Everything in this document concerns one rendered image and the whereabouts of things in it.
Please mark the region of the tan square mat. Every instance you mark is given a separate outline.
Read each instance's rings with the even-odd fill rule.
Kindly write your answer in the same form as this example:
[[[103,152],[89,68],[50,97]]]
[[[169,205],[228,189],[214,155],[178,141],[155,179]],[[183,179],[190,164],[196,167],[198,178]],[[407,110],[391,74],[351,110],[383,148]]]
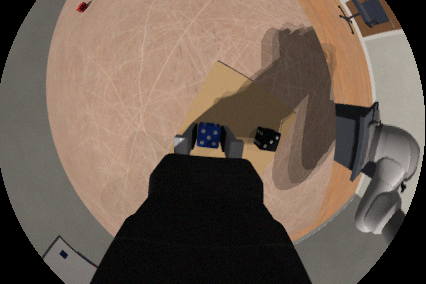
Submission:
[[[182,135],[192,123],[196,123],[198,128],[201,121],[220,124],[220,127],[228,125],[236,139],[244,140],[242,159],[249,160],[258,176],[261,176],[281,147],[296,117],[296,113],[260,85],[216,61],[190,105],[177,135]],[[281,133],[276,152],[261,151],[254,144],[258,127]],[[197,147],[197,143],[190,155],[225,157],[221,145],[216,149]]]

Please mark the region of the red die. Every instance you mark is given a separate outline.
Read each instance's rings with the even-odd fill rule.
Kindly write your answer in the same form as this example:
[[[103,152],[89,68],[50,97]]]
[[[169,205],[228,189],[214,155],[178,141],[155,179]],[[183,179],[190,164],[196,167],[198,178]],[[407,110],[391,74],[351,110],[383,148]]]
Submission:
[[[80,4],[80,6],[79,6],[79,7],[77,7],[77,10],[76,10],[76,11],[84,12],[84,11],[85,11],[85,8],[87,8],[87,7],[88,7],[88,4],[87,4],[87,3],[81,3],[81,4]]]

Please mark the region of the blue die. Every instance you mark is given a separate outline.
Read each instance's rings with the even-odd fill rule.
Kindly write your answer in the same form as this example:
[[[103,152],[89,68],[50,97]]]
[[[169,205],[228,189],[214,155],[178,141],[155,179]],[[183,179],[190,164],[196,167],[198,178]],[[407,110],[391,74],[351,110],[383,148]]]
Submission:
[[[220,145],[220,124],[200,123],[197,133],[197,147],[218,148]]]

